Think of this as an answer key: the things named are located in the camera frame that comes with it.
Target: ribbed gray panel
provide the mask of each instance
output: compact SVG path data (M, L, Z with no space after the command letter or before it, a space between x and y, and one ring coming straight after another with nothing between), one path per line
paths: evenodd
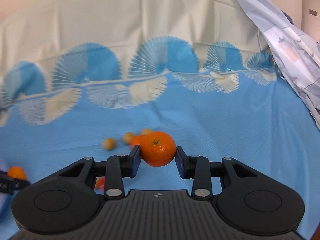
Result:
M132 190L128 197L108 201L86 226L47 236L25 229L12 240L301 240L294 232L251 236L233 229L209 202L191 199L185 190Z

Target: round pivot cover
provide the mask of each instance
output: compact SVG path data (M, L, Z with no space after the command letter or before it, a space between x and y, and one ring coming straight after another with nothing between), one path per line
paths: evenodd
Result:
M88 223L99 205L94 191L85 184L74 183L72 178L31 185L16 195L11 207L19 227L56 234Z
M295 230L304 214L302 198L289 187L270 179L240 178L217 199L221 215L249 234L272 236Z

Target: fan pattern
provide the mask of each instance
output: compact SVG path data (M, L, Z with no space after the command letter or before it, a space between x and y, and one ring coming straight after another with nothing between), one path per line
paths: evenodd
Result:
M165 92L168 75L198 93L235 91L239 72L260 85L276 80L272 56L264 51L254 54L244 67L238 48L216 42L209 46L207 60L200 68L193 47L170 36L152 38L139 47L128 67L128 79L123 78L125 67L111 49L98 43L80 44L61 55L48 81L36 64L22 61L3 79L0 126L6 125L13 104L19 106L23 120L30 125L63 116L83 94L104 108L143 105Z

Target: black robotic gripper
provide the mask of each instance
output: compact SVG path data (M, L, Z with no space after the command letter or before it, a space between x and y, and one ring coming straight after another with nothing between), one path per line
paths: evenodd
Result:
M140 148L104 162L85 157L18 192L12 214L20 231L12 240L298 240L302 198L291 188L225 157L221 163L187 156L175 162L187 190L130 190ZM94 192L105 176L104 195ZM212 194L211 177L222 192Z

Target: wall outlet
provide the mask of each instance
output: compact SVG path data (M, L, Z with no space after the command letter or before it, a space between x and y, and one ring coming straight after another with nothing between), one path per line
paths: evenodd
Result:
M314 16L318 16L318 12L314 11L314 10L309 10L309 13L314 15Z

